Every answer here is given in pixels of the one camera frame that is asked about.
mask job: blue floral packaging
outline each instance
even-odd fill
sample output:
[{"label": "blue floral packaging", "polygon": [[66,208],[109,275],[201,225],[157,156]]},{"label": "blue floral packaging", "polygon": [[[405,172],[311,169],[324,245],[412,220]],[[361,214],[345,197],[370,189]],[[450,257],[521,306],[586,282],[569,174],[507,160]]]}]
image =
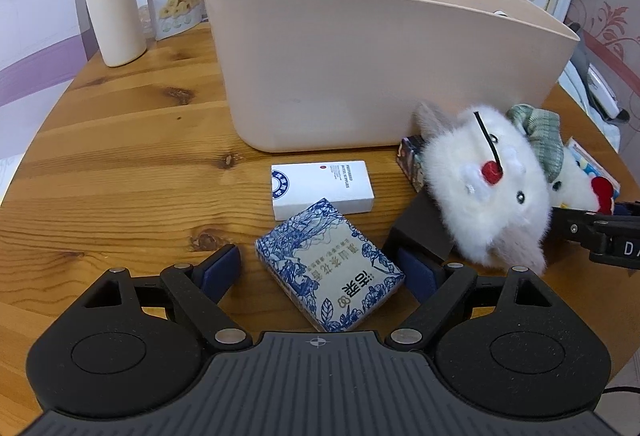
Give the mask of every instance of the blue floral packaging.
[{"label": "blue floral packaging", "polygon": [[354,329],[404,274],[326,199],[287,219],[255,250],[316,330]]}]

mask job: white box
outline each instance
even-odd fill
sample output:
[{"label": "white box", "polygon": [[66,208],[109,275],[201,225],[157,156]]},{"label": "white box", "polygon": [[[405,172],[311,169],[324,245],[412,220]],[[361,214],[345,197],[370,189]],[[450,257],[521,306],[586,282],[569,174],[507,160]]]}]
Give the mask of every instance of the white box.
[{"label": "white box", "polygon": [[341,214],[370,212],[373,190],[364,161],[271,165],[276,221],[289,219],[320,199]]}]

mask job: wood knot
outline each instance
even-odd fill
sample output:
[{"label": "wood knot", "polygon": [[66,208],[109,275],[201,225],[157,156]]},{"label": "wood knot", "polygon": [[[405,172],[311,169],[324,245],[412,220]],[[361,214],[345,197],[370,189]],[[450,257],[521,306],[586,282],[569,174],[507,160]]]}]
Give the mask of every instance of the wood knot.
[{"label": "wood knot", "polygon": [[216,165],[218,166],[219,169],[228,170],[235,167],[236,164],[241,159],[242,159],[242,156],[240,156],[240,154],[235,154],[235,153],[222,154],[222,156],[220,156],[220,158],[218,159],[218,162],[216,163]]},{"label": "wood knot", "polygon": [[188,60],[191,58],[188,54],[182,53],[181,51],[175,51],[172,53],[171,59],[175,62],[176,60]]},{"label": "wood knot", "polygon": [[102,85],[105,82],[108,82],[109,79],[106,76],[100,76],[99,78],[96,78],[95,80],[92,80],[91,82],[87,82],[84,85],[85,86],[92,86],[92,85]]},{"label": "wood knot", "polygon": [[67,250],[62,252],[62,257],[65,259],[82,259],[82,257],[84,257],[84,252]]},{"label": "wood knot", "polygon": [[177,99],[178,105],[188,105],[196,96],[193,94],[193,91],[190,91],[189,89],[182,89],[180,87],[167,87],[164,90],[164,94]]},{"label": "wood knot", "polygon": [[220,237],[211,228],[204,229],[198,235],[191,237],[191,248],[193,251],[216,251],[221,246],[227,244],[227,240]]}]

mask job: white plush toy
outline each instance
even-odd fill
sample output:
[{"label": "white plush toy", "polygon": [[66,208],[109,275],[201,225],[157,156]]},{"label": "white plush toy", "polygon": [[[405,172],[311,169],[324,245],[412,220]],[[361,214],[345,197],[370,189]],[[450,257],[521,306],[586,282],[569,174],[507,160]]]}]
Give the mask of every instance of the white plush toy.
[{"label": "white plush toy", "polygon": [[457,119],[421,103],[416,119],[426,145],[425,183],[460,254],[504,268],[522,265],[541,275],[549,191],[527,139],[496,109],[470,108]]},{"label": "white plush toy", "polygon": [[587,175],[560,137],[560,116],[525,103],[514,105],[507,118],[529,141],[548,182],[552,207],[613,212],[613,186],[603,177]]},{"label": "white plush toy", "polygon": [[551,183],[551,206],[597,212],[600,204],[591,187],[591,178],[578,166],[568,148],[562,151],[562,169]]}]

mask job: plush toy nose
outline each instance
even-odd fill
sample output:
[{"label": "plush toy nose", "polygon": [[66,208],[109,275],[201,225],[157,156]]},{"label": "plush toy nose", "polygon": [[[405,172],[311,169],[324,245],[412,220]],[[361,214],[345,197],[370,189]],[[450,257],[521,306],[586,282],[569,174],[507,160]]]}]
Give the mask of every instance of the plush toy nose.
[{"label": "plush toy nose", "polygon": [[498,164],[495,161],[487,161],[482,165],[481,172],[484,181],[490,185],[495,185],[495,183],[502,179],[502,172],[500,172]]}]

